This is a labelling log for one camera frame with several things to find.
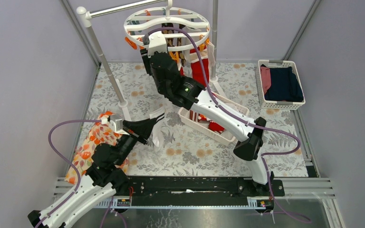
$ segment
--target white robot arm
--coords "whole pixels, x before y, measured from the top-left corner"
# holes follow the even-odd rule
[[[247,162],[256,183],[266,185],[267,172],[260,155],[258,156],[259,148],[263,144],[263,131],[235,120],[222,111],[219,105],[231,114],[247,120],[247,123],[265,126],[266,121],[261,117],[254,120],[244,116],[219,99],[218,105],[215,105],[203,85],[192,78],[181,76],[176,62],[168,54],[162,32],[144,37],[144,44],[148,45],[148,49],[141,50],[142,59],[146,72],[154,79],[157,91],[174,105],[203,114],[232,133],[239,141],[233,150],[234,154]]]

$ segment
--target orange patterned fabric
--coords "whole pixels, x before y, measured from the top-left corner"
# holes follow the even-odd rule
[[[104,114],[100,114],[99,118],[101,117],[108,117],[112,115],[112,112],[107,111]],[[77,171],[80,175],[86,173],[86,170],[92,165],[92,155],[94,154],[94,150],[97,145],[100,143],[107,143],[110,145],[115,146],[117,144],[117,139],[121,138],[120,134],[117,134],[111,130],[106,124],[95,123],[92,129],[89,131],[86,139],[83,141],[82,146],[75,151],[75,156],[73,158],[73,164],[77,167]],[[125,159],[124,163],[121,166],[117,166],[126,173],[128,171],[128,158]],[[77,174],[76,171],[70,167],[68,173],[65,177],[65,180],[71,184],[77,183]]]

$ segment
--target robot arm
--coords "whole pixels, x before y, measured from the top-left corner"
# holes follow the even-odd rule
[[[142,59],[146,72],[154,79],[157,91],[174,105],[200,113],[232,133],[238,139],[233,150],[234,154],[247,161],[253,180],[266,186],[268,183],[267,173],[260,156],[258,156],[259,149],[263,144],[263,131],[233,119],[223,112],[219,105],[251,124],[265,126],[265,119],[259,117],[254,120],[244,116],[218,99],[218,105],[215,105],[202,84],[192,78],[180,75],[176,62],[171,59],[167,52],[166,39],[161,32],[155,32],[145,37],[144,43],[148,45],[148,49],[141,50]]]
[[[70,228],[86,212],[104,199],[115,194],[129,194],[129,179],[115,165],[121,165],[124,162],[137,142],[146,144],[153,127],[164,118],[164,113],[136,122],[126,120],[120,122],[116,119],[112,120],[112,117],[114,116],[109,118],[112,130],[122,131],[125,134],[117,140],[116,146],[106,143],[97,145],[92,156],[92,166],[79,180],[80,185],[77,190],[74,186],[48,208],[29,213],[28,218],[34,227],[43,220],[38,228]],[[72,192],[74,195],[64,202]],[[62,205],[50,216],[47,216],[59,204]]]

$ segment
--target red towel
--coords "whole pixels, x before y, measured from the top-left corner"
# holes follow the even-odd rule
[[[270,69],[268,67],[261,66],[261,81],[262,81],[262,91],[264,91],[265,95],[271,86]]]

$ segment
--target floral mat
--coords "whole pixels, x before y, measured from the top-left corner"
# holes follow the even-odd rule
[[[111,63],[110,67],[119,79],[128,100],[133,121],[149,117],[149,113],[164,107],[165,120],[161,128],[164,143],[155,147],[138,143],[129,154],[128,175],[155,176],[251,176],[245,161],[233,154],[235,143],[219,144],[201,132],[183,124],[178,116],[179,107],[157,93],[152,77],[146,74],[142,63]],[[217,63],[216,75],[228,99],[250,109],[249,116],[262,116],[267,127],[296,134],[294,116],[290,111],[261,109],[259,106],[256,64]],[[186,75],[191,70],[184,68]],[[122,117],[115,95],[104,69],[97,76],[86,117],[96,119],[101,113],[111,111]],[[79,146],[92,124],[84,124]],[[296,142],[274,132],[264,133],[264,145],[260,152],[286,152],[296,147]],[[307,177],[301,150],[280,156],[266,156],[269,169],[277,177]]]

